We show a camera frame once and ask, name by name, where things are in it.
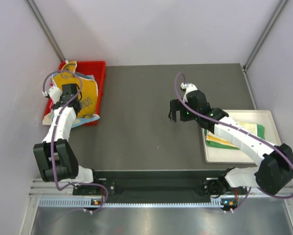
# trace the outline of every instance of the yellow cloth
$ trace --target yellow cloth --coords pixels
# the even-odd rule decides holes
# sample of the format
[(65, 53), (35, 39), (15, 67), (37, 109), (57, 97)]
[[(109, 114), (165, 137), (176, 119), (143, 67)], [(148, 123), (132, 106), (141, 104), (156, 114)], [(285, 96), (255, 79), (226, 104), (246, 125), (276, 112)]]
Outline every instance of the yellow cloth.
[[(77, 61), (70, 61), (62, 67), (62, 70), (69, 70), (75, 72), (77, 68)], [(81, 110), (77, 118), (90, 118), (96, 111), (98, 102), (98, 85), (95, 80), (82, 78), (82, 99)], [(53, 77), (55, 86), (62, 90), (62, 86), (69, 83), (76, 83), (80, 87), (79, 79), (68, 72), (58, 73)]]
[[(257, 128), (257, 124), (254, 123), (245, 123), (245, 122), (237, 122), (240, 126), (244, 127), (245, 129), (247, 129), (248, 131), (250, 131), (251, 133), (253, 133), (254, 135), (258, 135), (258, 128)], [(220, 143), (226, 146), (231, 146), (231, 147), (236, 147), (234, 146), (232, 143), (228, 142), (227, 140), (223, 139), (222, 137), (219, 137), (215, 134), (213, 134), (212, 132), (208, 131), (207, 135), (206, 135), (206, 140), (207, 141), (213, 141), (216, 143)]]

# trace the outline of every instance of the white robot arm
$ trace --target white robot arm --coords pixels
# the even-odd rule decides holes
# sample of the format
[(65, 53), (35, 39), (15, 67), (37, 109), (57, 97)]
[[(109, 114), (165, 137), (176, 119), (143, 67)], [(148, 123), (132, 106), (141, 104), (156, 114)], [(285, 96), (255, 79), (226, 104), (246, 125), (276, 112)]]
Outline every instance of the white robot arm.
[(63, 85), (63, 92), (58, 87), (52, 86), (47, 92), (43, 93), (44, 96), (50, 97), (54, 103), (52, 107), (54, 110), (54, 117), (47, 136), (43, 139), (42, 143), (34, 145), (33, 152), (41, 177), (46, 182), (54, 181), (50, 161), (51, 141), (54, 141), (54, 149), (56, 149), (55, 153), (59, 158), (55, 161), (59, 181), (74, 181), (80, 183), (92, 183), (94, 181), (94, 171), (92, 169), (83, 168), (78, 164), (78, 161), (68, 144), (73, 121), (81, 110), (79, 100), (76, 98), (62, 111), (62, 113), (60, 113), (66, 102), (76, 93), (76, 84)]
[[(267, 141), (261, 141), (258, 137), (254, 137), (223, 110), (211, 108), (206, 101), (205, 94), (199, 91), (194, 84), (182, 83), (180, 88), (185, 92), (182, 100), (188, 107), (207, 116), (208, 119), (217, 120), (217, 123), (221, 122), (222, 124), (216, 124), (213, 120), (189, 112), (178, 99), (171, 100), (169, 113), (171, 121), (176, 122), (176, 111), (180, 111), (181, 121), (196, 120), (200, 127), (232, 143), (257, 165), (249, 168), (227, 169), (219, 176), (218, 184), (223, 193), (237, 187), (257, 187), (267, 194), (275, 195), (293, 178), (293, 171), (289, 164), (275, 150), (266, 145)], [(275, 146), (293, 164), (293, 152), (289, 146), (268, 144)]]

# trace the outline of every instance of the red plastic bin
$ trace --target red plastic bin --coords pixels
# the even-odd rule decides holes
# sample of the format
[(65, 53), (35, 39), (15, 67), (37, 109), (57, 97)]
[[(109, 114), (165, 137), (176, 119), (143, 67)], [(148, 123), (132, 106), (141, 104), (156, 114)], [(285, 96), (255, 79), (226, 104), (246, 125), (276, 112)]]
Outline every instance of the red plastic bin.
[[(62, 62), (58, 69), (60, 70), (65, 65), (65, 62)], [(96, 114), (99, 115), (99, 108), (101, 104), (101, 99), (103, 95), (103, 86), (105, 80), (105, 67), (106, 63), (104, 61), (77, 61), (76, 72), (82, 73), (84, 75), (93, 75), (94, 79), (98, 84), (98, 103), (96, 108)], [(49, 99), (46, 106), (44, 116), (51, 111), (52, 100)], [(85, 126), (96, 126), (98, 120), (85, 123)]]

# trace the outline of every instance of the shiny metal surface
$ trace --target shiny metal surface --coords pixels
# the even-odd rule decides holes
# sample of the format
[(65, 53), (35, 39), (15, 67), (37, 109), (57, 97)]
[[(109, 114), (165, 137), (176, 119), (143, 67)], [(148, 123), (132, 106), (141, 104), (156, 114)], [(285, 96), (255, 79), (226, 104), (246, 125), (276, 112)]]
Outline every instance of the shiny metal surface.
[(67, 208), (39, 208), (31, 235), (293, 235), (282, 200), (250, 198), (234, 214), (215, 209), (104, 209), (74, 211), (47, 230)]

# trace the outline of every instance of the dark gray table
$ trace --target dark gray table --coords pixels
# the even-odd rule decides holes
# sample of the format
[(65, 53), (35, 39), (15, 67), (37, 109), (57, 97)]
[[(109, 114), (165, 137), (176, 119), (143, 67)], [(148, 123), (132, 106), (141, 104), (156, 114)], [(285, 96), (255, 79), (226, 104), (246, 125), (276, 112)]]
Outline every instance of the dark gray table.
[(239, 64), (107, 67), (98, 126), (71, 131), (69, 143), (79, 164), (95, 170), (250, 166), (207, 163), (197, 124), (170, 122), (173, 81), (180, 71), (212, 107), (254, 109)]

